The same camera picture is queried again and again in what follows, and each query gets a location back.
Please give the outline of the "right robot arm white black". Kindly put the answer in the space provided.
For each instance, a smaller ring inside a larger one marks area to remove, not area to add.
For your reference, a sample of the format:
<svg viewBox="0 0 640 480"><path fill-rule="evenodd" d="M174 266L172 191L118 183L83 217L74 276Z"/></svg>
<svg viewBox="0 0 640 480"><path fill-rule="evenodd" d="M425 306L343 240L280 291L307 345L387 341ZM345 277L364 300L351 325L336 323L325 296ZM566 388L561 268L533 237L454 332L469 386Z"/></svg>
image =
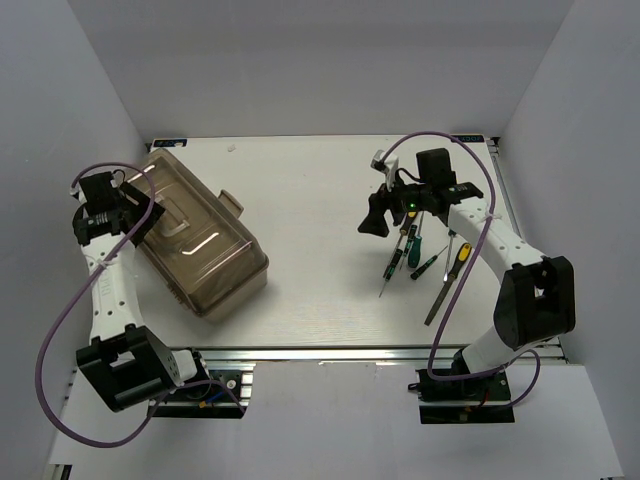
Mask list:
<svg viewBox="0 0 640 480"><path fill-rule="evenodd" d="M495 196L473 183L458 181L447 149L416 156L419 175L406 183L398 157L379 150L372 169L385 177L368 198L368 213L358 230L385 238L392 224L403 232L410 217L428 213L465 241L447 273L427 318L448 317L476 260L482 259L500 282L492 326L461 349L448 375L428 373L434 381L451 382L461 397L484 391L488 377L512 364L533 345L571 332L576 324L574 269L564 256L549 257L532 247L495 213Z"/></svg>

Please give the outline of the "yellow black handle file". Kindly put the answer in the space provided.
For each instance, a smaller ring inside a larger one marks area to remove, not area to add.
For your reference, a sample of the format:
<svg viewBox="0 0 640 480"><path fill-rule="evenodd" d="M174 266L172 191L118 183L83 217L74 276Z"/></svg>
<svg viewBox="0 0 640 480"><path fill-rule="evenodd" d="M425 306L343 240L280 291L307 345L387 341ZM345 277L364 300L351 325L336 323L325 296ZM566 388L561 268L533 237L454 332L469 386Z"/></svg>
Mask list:
<svg viewBox="0 0 640 480"><path fill-rule="evenodd" d="M460 246L456 254L455 261L453 262L453 265L449 270L447 281L443 283L443 286L424 321L424 324L426 326L429 326L436 317L436 314L438 313L441 305L444 303L444 300L446 299L450 288L457 280L461 270L471 256L471 252L472 246L470 243L465 242Z"/></svg>

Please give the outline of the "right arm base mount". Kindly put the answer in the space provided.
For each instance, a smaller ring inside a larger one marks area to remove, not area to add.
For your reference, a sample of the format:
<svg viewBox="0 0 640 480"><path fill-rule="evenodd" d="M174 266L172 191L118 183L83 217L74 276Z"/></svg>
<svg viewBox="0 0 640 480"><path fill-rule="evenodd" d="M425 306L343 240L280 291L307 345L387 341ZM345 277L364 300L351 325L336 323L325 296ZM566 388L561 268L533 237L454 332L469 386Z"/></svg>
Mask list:
<svg viewBox="0 0 640 480"><path fill-rule="evenodd" d="M510 424L511 390L505 373L464 381L436 381L418 370L407 390L416 394L423 425Z"/></svg>

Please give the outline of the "yellow black long screwdriver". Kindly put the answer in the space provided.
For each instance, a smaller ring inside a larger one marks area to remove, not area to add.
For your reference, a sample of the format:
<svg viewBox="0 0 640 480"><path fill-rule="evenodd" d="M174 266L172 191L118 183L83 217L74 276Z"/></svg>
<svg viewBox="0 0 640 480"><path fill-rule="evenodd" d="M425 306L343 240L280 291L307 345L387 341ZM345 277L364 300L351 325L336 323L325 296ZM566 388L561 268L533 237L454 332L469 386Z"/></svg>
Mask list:
<svg viewBox="0 0 640 480"><path fill-rule="evenodd" d="M415 218L417 213L415 211L407 212L404 215L403 221L400 225L399 232L402 236L407 236L409 234L409 230L413 223L415 222Z"/></svg>

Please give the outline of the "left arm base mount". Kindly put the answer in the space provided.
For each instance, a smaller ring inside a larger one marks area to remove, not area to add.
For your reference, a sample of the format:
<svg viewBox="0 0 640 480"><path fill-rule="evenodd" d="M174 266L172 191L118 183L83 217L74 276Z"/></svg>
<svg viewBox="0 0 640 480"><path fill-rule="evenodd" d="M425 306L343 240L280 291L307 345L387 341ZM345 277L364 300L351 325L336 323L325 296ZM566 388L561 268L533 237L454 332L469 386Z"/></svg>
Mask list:
<svg viewBox="0 0 640 480"><path fill-rule="evenodd" d="M164 400L153 416L173 419L242 419L244 413L226 392L229 389L243 409L248 408L254 364L218 363L209 369L217 384L185 388Z"/></svg>

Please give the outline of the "beige cantilever toolbox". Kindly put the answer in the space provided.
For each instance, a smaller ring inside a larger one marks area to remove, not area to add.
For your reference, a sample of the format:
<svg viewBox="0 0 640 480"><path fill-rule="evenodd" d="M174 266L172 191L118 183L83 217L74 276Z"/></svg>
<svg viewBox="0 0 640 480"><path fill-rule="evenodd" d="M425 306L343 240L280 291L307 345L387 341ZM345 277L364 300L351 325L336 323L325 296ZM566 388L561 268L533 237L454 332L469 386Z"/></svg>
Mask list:
<svg viewBox="0 0 640 480"><path fill-rule="evenodd" d="M169 150L147 157L155 202L164 208L140 248L177 300L217 322L267 283L269 259L239 219L227 191L214 194Z"/></svg>

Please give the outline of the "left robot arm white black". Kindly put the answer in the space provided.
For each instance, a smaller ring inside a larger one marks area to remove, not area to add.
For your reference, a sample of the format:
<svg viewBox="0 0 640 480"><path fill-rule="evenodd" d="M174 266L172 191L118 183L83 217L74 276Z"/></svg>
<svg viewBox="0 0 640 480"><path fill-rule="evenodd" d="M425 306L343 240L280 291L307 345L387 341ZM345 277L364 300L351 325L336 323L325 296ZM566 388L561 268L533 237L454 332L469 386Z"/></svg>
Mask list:
<svg viewBox="0 0 640 480"><path fill-rule="evenodd" d="M114 412L177 388L202 398L212 378L202 356L167 347L145 325L137 297L136 248L164 208L112 172L80 179L73 195L80 202L73 230L93 277L89 344L76 352L81 372Z"/></svg>

